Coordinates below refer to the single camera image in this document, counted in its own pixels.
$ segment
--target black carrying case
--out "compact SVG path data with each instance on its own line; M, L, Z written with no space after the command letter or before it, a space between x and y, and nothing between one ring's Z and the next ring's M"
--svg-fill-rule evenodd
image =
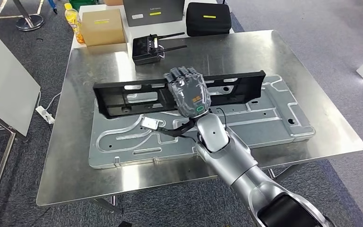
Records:
M188 36L229 34L232 28L229 6L191 2L187 7Z

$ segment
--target white connector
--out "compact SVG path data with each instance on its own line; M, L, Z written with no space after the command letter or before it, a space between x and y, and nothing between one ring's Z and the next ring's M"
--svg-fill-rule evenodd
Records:
M159 120L149 117L143 117L141 121L141 127L157 130L159 126Z
M55 123L55 118L52 117L52 114L48 113L41 105L38 106L35 110L44 118L46 122L48 122L48 124Z

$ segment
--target white table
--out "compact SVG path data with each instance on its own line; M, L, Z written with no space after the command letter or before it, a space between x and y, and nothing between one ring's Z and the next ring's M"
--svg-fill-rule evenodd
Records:
M120 9L121 19L123 21L124 33L126 36L126 40L128 43L133 42L133 38L146 36L149 34L157 34L157 35L169 35L173 33L185 32L186 34L171 37L171 38L183 38L187 36L187 28L186 28L186 10L187 6L190 2L204 2L204 3L217 3L216 0L186 0L184 3L184 13L183 19L181 21L168 22L162 24L154 24L154 25L144 25L144 26L136 26L129 27L126 19L126 12L124 11L123 6L107 6L107 5L92 5L92 6L81 6L80 7L80 18L83 19L83 13L85 12L93 12L93 11L101 11L101 10L109 10L109 9ZM81 45L77 42L76 38L73 38L73 43L71 48L80 48L85 47L86 45Z

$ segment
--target metal panel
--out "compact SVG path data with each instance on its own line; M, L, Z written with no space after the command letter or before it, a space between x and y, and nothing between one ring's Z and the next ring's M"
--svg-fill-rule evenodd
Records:
M224 93L222 87L212 93ZM308 119L280 76L266 76L261 98L246 104L213 106L212 111L252 149L309 139L315 134ZM133 97L146 101L146 93ZM95 104L88 162L93 168L111 168L138 163L192 157L197 154L193 140L173 138L140 127L143 116L159 119L168 129L189 121L177 111L148 113L108 120ZM196 129L186 136L195 138Z

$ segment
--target yellow label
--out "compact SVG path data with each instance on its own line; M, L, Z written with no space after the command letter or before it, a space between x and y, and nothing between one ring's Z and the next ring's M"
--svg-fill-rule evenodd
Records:
M96 20L96 21L94 21L94 24L105 24L105 23L109 23L109 20Z

